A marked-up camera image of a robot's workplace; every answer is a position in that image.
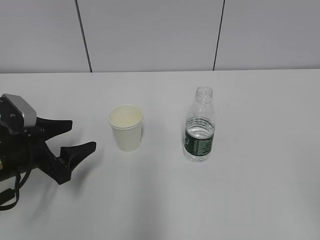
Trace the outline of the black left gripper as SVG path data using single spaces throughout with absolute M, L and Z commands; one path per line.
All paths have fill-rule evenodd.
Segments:
M 0 180 L 12 178 L 17 172 L 40 169 L 62 185 L 71 180 L 72 171 L 96 151 L 94 141 L 82 145 L 61 147 L 57 158 L 46 141 L 72 129 L 72 120 L 52 120 L 37 117 L 36 125 L 21 132 L 0 125 Z

